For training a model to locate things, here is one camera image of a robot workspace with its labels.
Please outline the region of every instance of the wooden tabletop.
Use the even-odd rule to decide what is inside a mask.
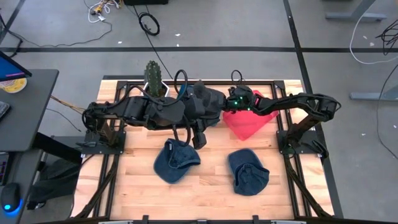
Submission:
[[[284,81],[287,94],[303,91],[300,80]],[[101,82],[99,103],[113,101],[117,82]],[[207,87],[228,95],[229,86]],[[272,98],[269,86],[249,87],[260,91],[264,97]],[[175,97],[174,88],[170,88],[170,91],[171,96]],[[138,94],[138,90],[133,90],[130,95]],[[292,109],[290,113],[294,123],[306,116],[300,109]],[[284,113],[281,114],[284,128],[287,129]],[[205,131],[207,145],[197,151],[201,164],[193,166],[179,183],[170,185],[156,175],[153,165],[166,139],[174,138],[173,132],[126,127],[127,139],[119,161],[111,219],[141,220],[143,215],[149,215],[151,220],[250,220],[253,215],[266,220],[292,219],[294,216],[284,161],[279,154],[275,135],[277,128],[274,118],[249,139],[240,141],[221,120],[216,127]],[[180,139],[186,139],[186,130],[179,129],[178,135]],[[228,154],[242,148],[253,149],[262,165],[270,171],[267,187],[255,196],[242,196],[233,191],[233,178],[226,160]],[[301,154],[300,158],[308,190],[326,212],[333,214],[320,159],[315,154]],[[72,216],[83,209],[95,192],[102,160],[103,156],[94,156],[81,169]],[[298,188],[295,189],[300,214],[303,215],[302,197]],[[100,214],[104,213],[104,202]]]

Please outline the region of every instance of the screen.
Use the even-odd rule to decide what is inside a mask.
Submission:
[[[25,72],[0,57],[0,81],[25,77]]]

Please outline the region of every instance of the blue baseball cap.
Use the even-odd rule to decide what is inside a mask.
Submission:
[[[192,146],[168,139],[154,164],[156,174],[169,184],[177,183],[191,166],[199,165],[200,158]]]
[[[229,168],[234,176],[234,191],[252,196],[260,193],[268,184],[269,171],[263,168],[251,149],[241,149],[228,155]]]

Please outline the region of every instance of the computer mouse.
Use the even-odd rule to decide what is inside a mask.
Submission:
[[[18,208],[21,195],[19,194],[19,184],[10,183],[3,187],[0,195],[1,208],[5,212],[13,212]]]

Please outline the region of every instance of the gray floor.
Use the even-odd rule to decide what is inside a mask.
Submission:
[[[291,0],[298,37],[302,47],[347,47],[354,23],[326,21],[325,11],[349,11],[358,1]],[[0,0],[1,13],[8,20],[16,1]],[[261,46],[293,47],[282,1],[242,0],[170,0],[166,6],[149,6],[158,18],[161,33],[152,37],[156,47]],[[375,39],[397,19],[394,0],[376,1],[370,12],[385,13],[388,19],[358,26],[355,47],[380,47]],[[92,39],[107,31],[106,24],[90,24],[82,0],[27,0],[11,30],[43,44],[71,43]],[[150,47],[137,19],[126,8],[111,8],[107,21],[113,31],[103,39],[76,47]],[[16,44],[7,35],[1,47]],[[23,47],[35,47],[25,43]],[[277,52],[161,52],[167,68],[174,73],[185,69],[191,78],[229,78],[239,69],[246,79],[302,79],[295,53]],[[381,53],[358,54],[372,62],[393,57]],[[384,79],[398,63],[361,65],[346,53],[304,54],[314,92],[339,100],[343,108],[334,120],[323,124],[326,143],[336,179],[340,202],[346,218],[398,221],[398,165],[381,146],[376,134],[376,103],[352,101],[351,91],[379,91]],[[103,75],[141,74],[148,60],[157,60],[153,52],[23,53],[15,60],[27,68],[56,68],[60,76],[53,94],[65,101],[86,106],[95,100]],[[396,85],[394,75],[388,86]],[[83,129],[80,116],[54,102],[59,110]],[[379,129],[383,141],[395,152],[398,140],[398,108],[381,103]],[[59,115],[46,112],[40,131],[57,136],[79,135]],[[60,220],[68,215],[70,198],[58,198],[51,206],[26,213],[24,220]]]

